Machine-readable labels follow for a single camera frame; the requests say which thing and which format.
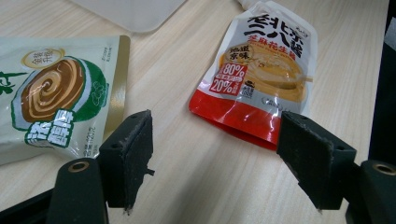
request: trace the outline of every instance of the wood grain surface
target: wood grain surface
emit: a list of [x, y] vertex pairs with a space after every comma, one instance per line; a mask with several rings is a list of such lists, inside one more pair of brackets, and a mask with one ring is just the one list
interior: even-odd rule
[[[279, 0], [318, 32], [311, 119], [367, 159], [388, 1]], [[274, 151], [197, 118], [188, 102], [234, 16], [235, 0], [187, 0], [159, 29], [135, 34], [66, 0], [0, 0], [0, 36], [128, 35], [125, 114], [150, 109], [154, 154], [131, 215], [110, 223], [345, 223], [317, 211]], [[45, 154], [0, 166], [0, 210], [53, 188], [67, 159]]]

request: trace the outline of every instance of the white plastic container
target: white plastic container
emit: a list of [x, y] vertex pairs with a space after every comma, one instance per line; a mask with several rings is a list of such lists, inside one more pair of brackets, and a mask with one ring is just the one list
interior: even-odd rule
[[185, 0], [71, 0], [132, 32], [158, 28]]

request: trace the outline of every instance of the sesame paste packet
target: sesame paste packet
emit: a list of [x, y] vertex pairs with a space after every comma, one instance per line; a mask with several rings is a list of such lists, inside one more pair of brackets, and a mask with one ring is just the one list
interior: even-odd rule
[[128, 36], [0, 37], [0, 165], [95, 158], [122, 122]]
[[309, 112], [318, 36], [275, 2], [249, 6], [230, 24], [189, 109], [241, 139], [276, 149], [282, 111]]

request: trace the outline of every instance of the red label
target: red label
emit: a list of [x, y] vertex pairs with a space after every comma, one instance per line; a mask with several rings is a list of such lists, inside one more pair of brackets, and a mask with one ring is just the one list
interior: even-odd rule
[[210, 90], [220, 94], [238, 95], [248, 67], [225, 63], [215, 75]]

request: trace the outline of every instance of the printed food image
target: printed food image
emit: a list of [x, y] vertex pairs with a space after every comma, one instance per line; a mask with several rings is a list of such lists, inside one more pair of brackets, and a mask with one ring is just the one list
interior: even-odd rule
[[107, 84], [93, 63], [64, 57], [35, 70], [12, 101], [13, 125], [26, 130], [35, 121], [52, 121], [59, 109], [73, 111], [74, 121], [91, 119], [106, 104]]
[[220, 63], [247, 66], [245, 82], [257, 91], [301, 102], [305, 98], [304, 76], [300, 66], [286, 53], [258, 42], [248, 42], [227, 50]]

